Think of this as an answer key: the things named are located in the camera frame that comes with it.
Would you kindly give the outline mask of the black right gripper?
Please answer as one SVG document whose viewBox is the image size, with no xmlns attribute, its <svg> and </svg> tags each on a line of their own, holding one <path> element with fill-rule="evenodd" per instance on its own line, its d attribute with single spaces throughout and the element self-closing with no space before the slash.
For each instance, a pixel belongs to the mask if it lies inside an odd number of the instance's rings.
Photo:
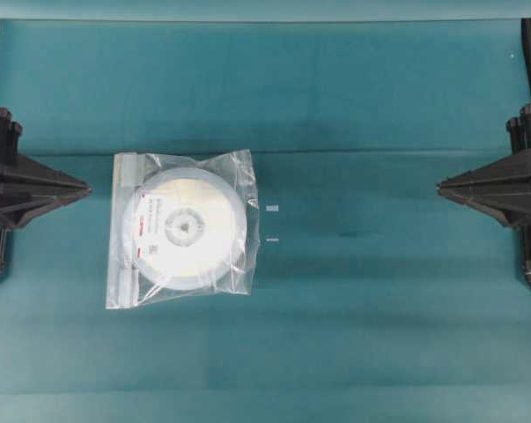
<svg viewBox="0 0 531 423">
<path fill-rule="evenodd" d="M 506 123 L 512 154 L 438 184 L 438 194 L 452 202 L 518 228 L 522 270 L 531 287 L 531 104 Z"/>
</svg>

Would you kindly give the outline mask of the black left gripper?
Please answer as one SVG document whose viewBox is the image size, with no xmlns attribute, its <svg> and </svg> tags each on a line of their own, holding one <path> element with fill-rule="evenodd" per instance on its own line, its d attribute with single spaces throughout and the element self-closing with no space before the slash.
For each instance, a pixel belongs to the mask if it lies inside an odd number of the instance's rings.
<svg viewBox="0 0 531 423">
<path fill-rule="evenodd" d="M 0 108 L 0 274 L 4 270 L 10 230 L 24 228 L 33 219 L 91 194 L 87 183 L 18 154 L 21 133 L 21 126 L 12 120 L 11 112 Z M 11 195 L 22 194 L 57 196 L 5 207 L 14 204 Z"/>
</svg>

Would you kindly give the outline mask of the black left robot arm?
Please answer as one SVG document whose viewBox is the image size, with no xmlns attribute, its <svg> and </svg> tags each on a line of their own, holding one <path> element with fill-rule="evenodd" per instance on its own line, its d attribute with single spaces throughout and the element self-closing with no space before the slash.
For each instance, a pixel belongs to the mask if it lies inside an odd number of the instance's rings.
<svg viewBox="0 0 531 423">
<path fill-rule="evenodd" d="M 0 108 L 0 274 L 9 233 L 91 194 L 90 186 L 18 152 L 23 127 Z"/>
</svg>

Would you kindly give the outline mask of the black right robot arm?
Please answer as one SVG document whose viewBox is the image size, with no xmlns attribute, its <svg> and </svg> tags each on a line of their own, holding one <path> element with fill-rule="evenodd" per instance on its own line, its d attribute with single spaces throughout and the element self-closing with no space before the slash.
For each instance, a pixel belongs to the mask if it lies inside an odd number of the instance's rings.
<svg viewBox="0 0 531 423">
<path fill-rule="evenodd" d="M 521 20 L 521 42 L 531 93 L 531 19 Z M 531 287 L 531 103 L 505 125 L 512 153 L 438 184 L 438 194 L 494 218 L 520 234 L 522 270 Z"/>
</svg>

